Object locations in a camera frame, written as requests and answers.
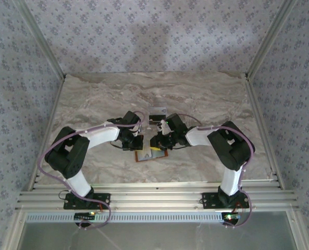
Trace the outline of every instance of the robotic arm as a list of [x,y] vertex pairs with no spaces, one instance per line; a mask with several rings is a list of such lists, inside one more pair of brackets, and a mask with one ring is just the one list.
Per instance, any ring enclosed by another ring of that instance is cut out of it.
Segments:
[[[228,127],[242,133],[231,121],[220,127]],[[225,166],[224,176],[218,188],[218,198],[225,207],[235,205],[236,198],[241,195],[238,184],[242,166],[251,156],[251,150],[242,137],[225,129],[187,128],[177,114],[162,120],[158,124],[158,130],[158,135],[151,139],[153,149],[173,149],[177,143],[187,147],[211,145]]]
[[[70,187],[80,196],[92,198],[94,190],[85,179],[81,167],[87,153],[92,147],[99,144],[120,140],[123,150],[141,150],[143,139],[138,135],[139,127],[119,127],[118,125],[130,125],[140,121],[133,112],[128,111],[123,118],[109,119],[103,123],[104,128],[75,135],[53,148],[46,156],[45,161],[56,171],[59,171]],[[116,127],[107,127],[108,124],[116,124]],[[61,138],[74,133],[70,127],[64,127],[58,134],[54,143]]]
[[[61,142],[45,156],[45,161],[63,175],[73,191],[81,197],[91,199],[94,190],[81,171],[87,150],[101,143],[116,140],[122,142],[123,150],[142,150],[143,137],[138,135],[140,126],[122,127],[139,121],[140,118],[131,111],[123,118],[109,119],[103,123],[102,129],[78,134]],[[223,126],[242,133],[231,121],[225,122]],[[225,166],[224,177],[218,188],[218,198],[225,207],[235,204],[236,198],[241,194],[238,188],[241,169],[251,155],[250,148],[242,137],[225,129],[187,128],[177,114],[162,120],[158,129],[158,134],[150,141],[152,149],[173,149],[177,143],[183,146],[212,145]],[[64,127],[54,143],[74,132],[72,128]]]

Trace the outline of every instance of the aluminum rail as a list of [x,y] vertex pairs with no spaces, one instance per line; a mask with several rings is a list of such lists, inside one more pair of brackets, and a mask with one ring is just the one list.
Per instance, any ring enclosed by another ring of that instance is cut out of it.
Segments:
[[[219,183],[131,183],[93,185],[95,193],[110,193],[113,211],[201,211],[201,194],[217,192]],[[282,190],[278,181],[244,181],[252,200],[254,211],[290,211],[298,208],[293,191]],[[21,211],[65,211],[64,201],[58,194],[65,190],[62,185],[36,186],[31,192],[22,192],[16,209]],[[206,211],[228,211],[206,209]]]

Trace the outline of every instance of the black mounting plate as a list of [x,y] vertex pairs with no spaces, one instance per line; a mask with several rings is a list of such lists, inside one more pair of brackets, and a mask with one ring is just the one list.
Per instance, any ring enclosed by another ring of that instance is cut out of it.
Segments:
[[[91,199],[98,199],[99,201],[110,204],[109,193],[94,193]],[[105,205],[101,205],[102,209],[108,209]],[[98,210],[101,209],[100,204],[97,202],[85,202],[77,198],[74,194],[69,193],[65,196],[64,209],[65,210]]]
[[225,206],[220,200],[218,193],[202,193],[202,198],[200,203],[203,204],[204,209],[234,209],[239,204],[238,208],[249,208],[248,198],[244,193],[239,193],[239,195],[229,204]]

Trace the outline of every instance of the glass panel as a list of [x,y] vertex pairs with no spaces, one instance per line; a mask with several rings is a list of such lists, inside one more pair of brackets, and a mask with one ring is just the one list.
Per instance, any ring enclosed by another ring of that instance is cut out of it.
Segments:
[[196,223],[26,223],[18,250],[296,249],[285,212],[256,212],[241,228]]

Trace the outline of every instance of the wall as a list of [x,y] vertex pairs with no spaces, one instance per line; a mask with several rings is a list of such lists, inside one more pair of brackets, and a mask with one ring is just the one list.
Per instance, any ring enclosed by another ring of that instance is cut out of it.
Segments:
[[309,227],[309,0],[298,0],[253,80],[286,187]]
[[282,1],[33,0],[64,73],[246,72]]
[[59,84],[12,1],[0,1],[0,246]]

